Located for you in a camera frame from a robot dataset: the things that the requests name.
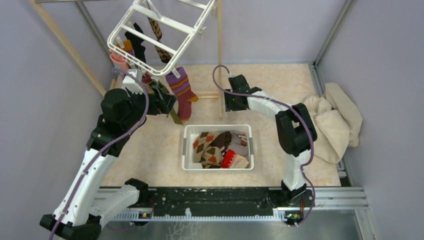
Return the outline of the maroon striped beige sock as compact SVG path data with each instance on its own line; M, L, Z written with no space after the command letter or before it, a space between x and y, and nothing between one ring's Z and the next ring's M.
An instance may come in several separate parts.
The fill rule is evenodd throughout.
M141 82L145 85L155 85L156 81L152 79L152 76L149 73L145 73L141 79Z

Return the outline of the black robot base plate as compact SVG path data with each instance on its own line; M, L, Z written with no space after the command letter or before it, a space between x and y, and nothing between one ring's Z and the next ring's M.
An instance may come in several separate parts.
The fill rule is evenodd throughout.
M156 187L131 207L143 220L277 221L295 226L315 205L312 190L291 196L281 187Z

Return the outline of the white plastic sock hanger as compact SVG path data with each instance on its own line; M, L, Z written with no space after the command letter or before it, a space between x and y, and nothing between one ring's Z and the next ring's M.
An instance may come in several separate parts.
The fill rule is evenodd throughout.
M193 26L186 25L180 21L165 16L155 7L151 0L135 0L118 24L114 27L113 31L109 34L107 38L108 49L112 51L112 53L123 57L131 66L139 67L154 77L164 77L165 75L172 73L175 77L180 78L181 74L178 72L176 64L195 37L204 31L204 23L211 12L215 10L217 2L215 0L209 0L205 4L194 0L180 0L179 2L201 11L201 14L198 16L198 19ZM147 18L153 32L153 37L142 33L134 26L134 20L140 17ZM161 30L162 25L170 27L172 30L185 35L184 40L177 48L163 43L163 33ZM135 54L131 55L127 51L123 50L124 42L121 39L121 35L124 33L130 33L138 39L152 44L161 54L160 58L166 58L166 61L164 62L165 66L161 69L154 69L140 56L136 56Z

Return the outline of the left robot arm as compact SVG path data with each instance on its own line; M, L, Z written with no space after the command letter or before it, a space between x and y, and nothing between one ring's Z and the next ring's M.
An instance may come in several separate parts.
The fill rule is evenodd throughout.
M173 95L160 89L152 94L109 90L101 101L102 113L90 134L77 175L57 209L41 217L40 226L65 240L96 240L124 209L152 206L148 184L135 178L101 203L93 201L132 133L146 122L147 115L168 114L175 102Z

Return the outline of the olive green striped sock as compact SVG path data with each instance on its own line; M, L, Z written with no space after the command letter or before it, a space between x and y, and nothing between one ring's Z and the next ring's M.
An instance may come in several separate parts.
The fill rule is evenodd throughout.
M148 85L149 108L148 115L167 115L176 125L183 125L183 121L174 109L177 98L168 92L160 82L151 81Z

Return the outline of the purple maroon striped sock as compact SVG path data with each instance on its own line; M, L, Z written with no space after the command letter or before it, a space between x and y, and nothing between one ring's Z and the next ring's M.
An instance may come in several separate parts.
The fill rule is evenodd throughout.
M175 69L179 77L170 72L165 76L169 88L176 96L178 102L177 115L182 121L188 121L192 115L192 103L199 100L198 96L192 91L188 74L180 66Z

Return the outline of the white plastic basket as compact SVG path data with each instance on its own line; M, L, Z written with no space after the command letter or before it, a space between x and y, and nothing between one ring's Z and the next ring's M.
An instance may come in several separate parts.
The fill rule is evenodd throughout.
M246 172L254 168L253 135L247 124L188 125L184 129L182 169Z

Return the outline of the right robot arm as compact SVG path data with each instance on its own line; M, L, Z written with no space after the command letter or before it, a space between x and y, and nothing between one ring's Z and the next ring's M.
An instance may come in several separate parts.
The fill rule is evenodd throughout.
M304 170L312 161L317 132L303 103L290 105L275 100L259 87L250 87L243 75L229 77L230 89L224 91L225 110L252 110L276 124L278 142L286 153L286 169L281 182L281 199L295 206L307 191Z

